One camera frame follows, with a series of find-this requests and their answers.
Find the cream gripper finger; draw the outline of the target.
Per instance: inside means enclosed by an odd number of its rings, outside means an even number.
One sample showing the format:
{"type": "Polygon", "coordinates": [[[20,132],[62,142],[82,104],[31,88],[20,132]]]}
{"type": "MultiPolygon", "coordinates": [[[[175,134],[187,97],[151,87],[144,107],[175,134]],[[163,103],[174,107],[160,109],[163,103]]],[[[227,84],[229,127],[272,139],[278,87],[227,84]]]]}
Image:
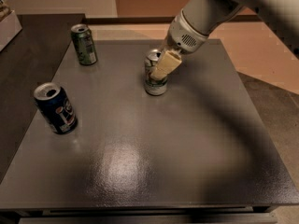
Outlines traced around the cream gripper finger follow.
{"type": "Polygon", "coordinates": [[[149,76],[154,80],[162,80],[179,67],[181,63],[181,55],[177,51],[166,50],[161,54],[149,76]]]}

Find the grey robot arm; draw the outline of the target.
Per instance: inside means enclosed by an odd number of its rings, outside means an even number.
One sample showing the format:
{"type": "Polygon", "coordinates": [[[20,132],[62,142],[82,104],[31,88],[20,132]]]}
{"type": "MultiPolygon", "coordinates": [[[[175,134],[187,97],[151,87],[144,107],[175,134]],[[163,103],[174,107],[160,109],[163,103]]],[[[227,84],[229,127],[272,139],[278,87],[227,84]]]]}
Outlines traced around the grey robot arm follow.
{"type": "Polygon", "coordinates": [[[172,20],[150,77],[164,79],[181,64],[183,54],[196,52],[219,25],[245,7],[255,12],[293,55],[298,54],[299,0],[189,0],[172,20]]]}

